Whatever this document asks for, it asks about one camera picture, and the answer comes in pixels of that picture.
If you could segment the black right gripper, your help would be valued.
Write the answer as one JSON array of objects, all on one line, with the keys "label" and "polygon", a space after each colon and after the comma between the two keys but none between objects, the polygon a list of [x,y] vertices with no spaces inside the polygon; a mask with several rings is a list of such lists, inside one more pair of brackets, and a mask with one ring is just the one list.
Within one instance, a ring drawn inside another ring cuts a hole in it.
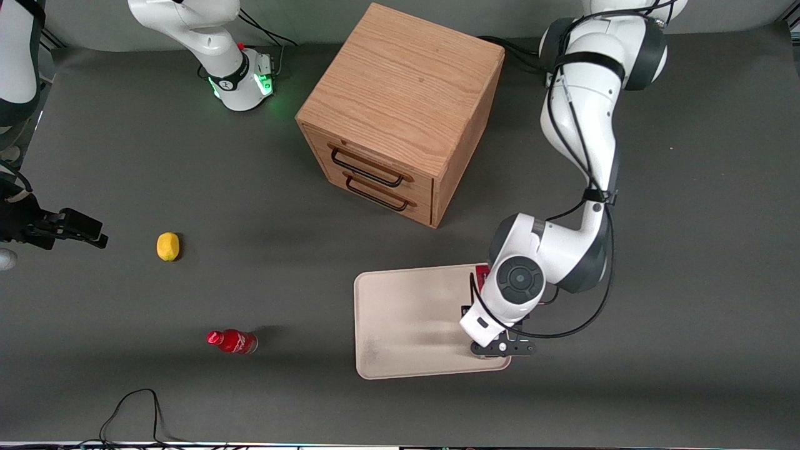
[{"label": "black right gripper", "polygon": [[103,224],[71,208],[59,212],[59,225],[55,230],[46,224],[48,211],[38,205],[35,195],[11,182],[1,187],[1,240],[8,243],[29,243],[34,247],[51,250],[56,240],[88,243],[104,249],[108,236],[102,233]]}]

